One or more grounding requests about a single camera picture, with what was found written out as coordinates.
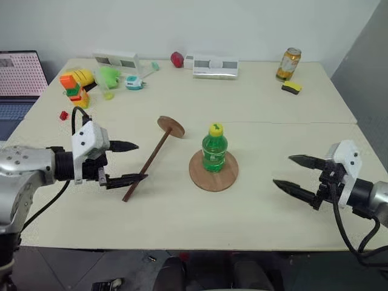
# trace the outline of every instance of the white wall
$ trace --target white wall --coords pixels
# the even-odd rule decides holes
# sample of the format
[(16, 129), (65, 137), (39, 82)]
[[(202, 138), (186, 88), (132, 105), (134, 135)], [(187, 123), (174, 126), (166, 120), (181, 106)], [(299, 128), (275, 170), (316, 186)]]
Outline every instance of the white wall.
[(35, 49), (49, 75), (94, 49), (168, 58), (219, 50), (279, 61), (290, 46), (331, 76), (379, 0), (0, 0), (0, 50)]

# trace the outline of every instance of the gray wall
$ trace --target gray wall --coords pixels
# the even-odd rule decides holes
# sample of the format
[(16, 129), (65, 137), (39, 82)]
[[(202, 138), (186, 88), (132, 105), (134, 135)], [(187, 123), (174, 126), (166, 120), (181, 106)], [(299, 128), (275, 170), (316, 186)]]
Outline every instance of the gray wall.
[(388, 170), (388, 0), (382, 0), (332, 81)]

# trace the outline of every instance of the plastic bottle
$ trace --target plastic bottle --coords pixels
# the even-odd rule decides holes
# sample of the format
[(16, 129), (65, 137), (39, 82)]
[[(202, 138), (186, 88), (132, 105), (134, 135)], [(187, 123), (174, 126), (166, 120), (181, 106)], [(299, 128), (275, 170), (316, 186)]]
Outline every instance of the plastic bottle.
[(221, 171), (225, 164), (225, 154), (228, 140), (224, 136), (224, 129), (220, 123), (213, 123), (209, 134), (202, 141), (202, 164), (209, 172)]

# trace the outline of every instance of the black cable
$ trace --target black cable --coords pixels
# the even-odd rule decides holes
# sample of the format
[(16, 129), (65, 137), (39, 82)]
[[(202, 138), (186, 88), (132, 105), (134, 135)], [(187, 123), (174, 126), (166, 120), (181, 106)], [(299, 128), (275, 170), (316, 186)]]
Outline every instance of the black cable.
[(72, 135), (75, 134), (75, 114), (77, 113), (77, 110), (79, 110), (82, 115), (86, 116), (86, 117), (89, 117), (89, 115), (85, 112), (84, 109), (80, 108), (80, 106), (76, 106), (73, 108), (73, 112), (72, 112)]
[(25, 222), (25, 224), (23, 225), (23, 228), (21, 230), (21, 232), (27, 227), (29, 226), (40, 214), (42, 214), (46, 209), (48, 209), (56, 200), (58, 200), (59, 197), (61, 197), (61, 195), (65, 192), (65, 190), (67, 189), (67, 187), (69, 186), (70, 184), (70, 181), (66, 181), (66, 183), (63, 185), (62, 189), (58, 192), (57, 195), (55, 195), (55, 197), (53, 199), (50, 200), (50, 202), (48, 202), (45, 206), (43, 206), (42, 208), (39, 209), (38, 212), (36, 212), (33, 216), (30, 217), (29, 220), (27, 220)]
[[(388, 250), (388, 246), (379, 247), (378, 249), (371, 250), (371, 251), (368, 251), (368, 252), (363, 252), (363, 253), (357, 252), (357, 250), (353, 247), (352, 243), (349, 241), (349, 238), (346, 235), (346, 231), (345, 231), (344, 225), (342, 224), (342, 219), (341, 219), (341, 215), (340, 215), (340, 209), (338, 207), (338, 197), (336, 195), (336, 185), (335, 184), (330, 184), (329, 186), (330, 186), (330, 193), (331, 193), (332, 201), (333, 201), (333, 211), (334, 211), (335, 221), (337, 223), (338, 230), (339, 230), (339, 232), (340, 232), (340, 234), (342, 236), (342, 239), (344, 240), (345, 245), (347, 246), (347, 248), (356, 257), (358, 262), (361, 265), (363, 265), (363, 266), (366, 266), (366, 267), (388, 267), (388, 263), (370, 263), (370, 262), (365, 262), (365, 258), (370, 258), (371, 256), (374, 256), (374, 255), (376, 255), (378, 253), (381, 253), (381, 252), (383, 252), (385, 250)], [(377, 228), (377, 225), (379, 225), (378, 227), (380, 227), (380, 224), (376, 224), (375, 227), (362, 240), (362, 242), (361, 242), (362, 245), (360, 244), (360, 247), (362, 246), (363, 248), (365, 248), (366, 244), (375, 235), (375, 229)]]

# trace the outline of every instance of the red toy block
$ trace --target red toy block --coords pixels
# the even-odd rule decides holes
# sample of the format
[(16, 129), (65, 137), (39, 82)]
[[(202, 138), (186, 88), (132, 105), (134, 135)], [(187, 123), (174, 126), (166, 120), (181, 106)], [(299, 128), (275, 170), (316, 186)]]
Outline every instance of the red toy block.
[(181, 55), (178, 52), (172, 53), (170, 60), (177, 68), (181, 68), (183, 66), (183, 60), (184, 60), (183, 55)]
[(59, 118), (61, 120), (66, 120), (68, 116), (69, 116), (69, 114), (66, 111), (62, 111)]
[(77, 87), (77, 82), (75, 81), (72, 75), (61, 76), (59, 78), (59, 81), (65, 89), (74, 89), (75, 87)]

